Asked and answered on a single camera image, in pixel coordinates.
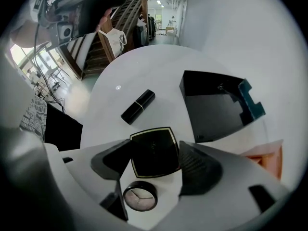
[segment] floor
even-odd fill
[[[57,81],[60,83],[60,87],[54,92],[56,98],[64,98],[65,113],[79,123],[83,124],[83,119],[88,108],[90,95],[92,89],[97,81],[99,75],[89,76],[82,81],[77,79],[73,72],[64,67],[64,72],[61,72],[62,77],[58,75]],[[47,97],[47,101],[52,101],[52,97]],[[57,104],[53,104],[56,108],[61,110],[61,107]]]
[[[172,33],[168,33],[166,35],[165,30],[159,30],[157,31],[156,34],[164,34],[164,35],[156,35],[156,37],[150,41],[150,45],[157,45],[157,44],[180,45],[179,38]]]

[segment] gold trim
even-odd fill
[[[143,106],[140,103],[138,103],[137,101],[135,101],[135,103],[138,104],[143,109],[143,111],[144,111],[144,108],[143,108]]]
[[[156,129],[146,130],[146,131],[143,131],[143,132],[140,132],[140,133],[136,133],[136,134],[131,135],[131,136],[130,136],[130,140],[132,140],[132,138],[135,137],[135,136],[137,136],[137,135],[141,135],[141,134],[148,133],[148,132],[162,131],[162,130],[168,130],[168,131],[169,131],[169,133],[170,133],[170,135],[171,135],[171,138],[172,138],[172,141],[173,141],[173,144],[174,144],[174,146],[175,146],[175,150],[176,150],[176,152],[177,152],[177,155],[179,156],[179,152],[178,152],[177,146],[176,146],[177,143],[176,143],[176,140],[175,140],[175,138],[174,138],[174,136],[173,136],[173,133],[171,132],[170,128],[156,128]],[[135,168],[135,164],[134,164],[134,160],[133,160],[133,159],[131,159],[131,164],[132,164],[132,166],[133,166],[134,173],[135,173],[135,175],[136,175],[138,178],[145,178],[145,179],[146,179],[146,178],[156,178],[156,177],[160,177],[160,176],[165,176],[165,174],[162,174],[162,175],[155,175],[155,176],[140,176],[140,175],[137,174],[137,170],[136,170],[136,168]]]

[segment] white table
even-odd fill
[[[81,148],[128,139],[133,133],[158,127],[171,127],[178,142],[194,142],[179,88],[184,70],[229,74],[204,54],[175,45],[143,47],[115,59],[92,90]],[[130,126],[120,116],[147,89],[156,98]]]

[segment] black cloth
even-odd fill
[[[70,116],[47,104],[45,143],[54,144],[60,152],[79,149],[82,127]]]

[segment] black cable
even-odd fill
[[[38,39],[38,33],[39,33],[39,24],[36,28],[36,31],[35,31],[35,37],[34,37],[34,48],[33,48],[33,62],[34,62],[34,65],[36,67],[36,69],[41,73],[41,75],[43,76],[44,78],[44,81],[46,83],[46,86],[50,92],[50,95],[52,96],[52,98],[54,99],[54,101],[61,106],[62,108],[62,112],[64,114],[64,106],[59,102],[59,100],[54,96],[52,90],[50,89],[49,85],[48,85],[48,81],[43,73],[43,71],[41,70],[41,68],[39,67],[39,64],[37,63],[37,59],[36,59],[36,55],[37,55],[37,39]]]

